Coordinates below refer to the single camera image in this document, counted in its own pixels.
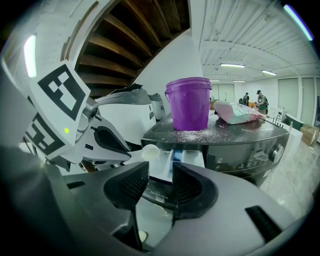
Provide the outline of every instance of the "cardboard box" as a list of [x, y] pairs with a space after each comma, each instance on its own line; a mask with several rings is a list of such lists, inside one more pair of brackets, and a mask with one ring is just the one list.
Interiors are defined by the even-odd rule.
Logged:
[[302, 141], [313, 147], [317, 143], [320, 129], [318, 127], [304, 123], [300, 129], [302, 132]]

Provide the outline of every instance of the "floor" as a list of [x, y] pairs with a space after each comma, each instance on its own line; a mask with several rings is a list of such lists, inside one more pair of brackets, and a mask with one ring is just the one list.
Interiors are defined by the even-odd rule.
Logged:
[[313, 192], [320, 182], [320, 146], [300, 142], [296, 153], [281, 161], [260, 187], [299, 219], [313, 206]]

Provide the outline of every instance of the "door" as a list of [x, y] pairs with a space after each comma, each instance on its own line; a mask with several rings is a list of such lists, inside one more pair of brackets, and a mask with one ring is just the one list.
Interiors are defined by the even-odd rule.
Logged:
[[235, 102], [235, 90], [232, 83], [221, 83], [218, 89], [220, 101]]
[[301, 121], [312, 125], [315, 114], [315, 80], [313, 78], [302, 78], [302, 92]]
[[298, 78], [279, 79], [279, 109], [297, 118], [299, 102]]
[[212, 101], [219, 100], [219, 85], [218, 84], [211, 84], [212, 90], [210, 91], [210, 97]]

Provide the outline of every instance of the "white ceiling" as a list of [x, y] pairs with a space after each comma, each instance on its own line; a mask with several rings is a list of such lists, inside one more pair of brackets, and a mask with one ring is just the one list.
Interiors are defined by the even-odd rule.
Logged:
[[320, 74], [311, 43], [278, 0], [207, 0], [199, 52], [204, 76], [222, 82], [273, 77], [262, 70]]

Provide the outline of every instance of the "dark gray washing machine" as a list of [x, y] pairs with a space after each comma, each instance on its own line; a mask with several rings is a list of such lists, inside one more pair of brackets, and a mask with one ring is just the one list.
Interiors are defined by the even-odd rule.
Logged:
[[171, 116], [157, 123], [142, 138], [144, 147], [154, 144], [163, 150], [201, 151], [207, 169], [243, 178], [262, 185], [278, 166], [289, 132], [271, 122], [257, 119], [227, 124], [212, 114], [206, 130], [175, 130]]

